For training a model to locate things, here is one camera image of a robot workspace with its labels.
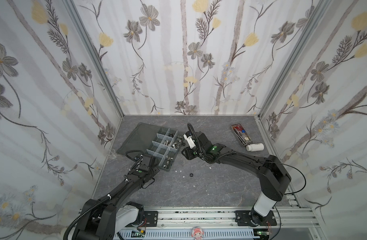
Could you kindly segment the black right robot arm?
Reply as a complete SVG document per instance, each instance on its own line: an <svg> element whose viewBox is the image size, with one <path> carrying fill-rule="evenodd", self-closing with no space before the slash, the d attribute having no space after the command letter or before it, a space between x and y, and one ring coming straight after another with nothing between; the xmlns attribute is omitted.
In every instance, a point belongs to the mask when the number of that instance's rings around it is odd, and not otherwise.
<svg viewBox="0 0 367 240"><path fill-rule="evenodd" d="M247 224L262 226L267 222L272 208L286 195L292 177L285 167L299 169L282 163L276 156L256 157L235 151L223 144L212 144L202 132L196 132L192 124L184 139L189 146L181 151L187 160L199 158L208 164L224 164L236 167L256 176L260 181L261 193L247 216Z"/></svg>

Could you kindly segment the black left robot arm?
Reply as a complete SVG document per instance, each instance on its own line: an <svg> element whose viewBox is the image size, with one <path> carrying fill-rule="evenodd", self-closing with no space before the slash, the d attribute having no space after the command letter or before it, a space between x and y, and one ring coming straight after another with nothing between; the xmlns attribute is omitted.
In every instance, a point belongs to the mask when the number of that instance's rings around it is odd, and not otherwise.
<svg viewBox="0 0 367 240"><path fill-rule="evenodd" d="M124 176L124 180L105 196L90 199L81 213L67 227L63 239L73 232L73 240L112 240L115 235L116 215L125 201L159 172L156 157L144 154Z"/></svg>

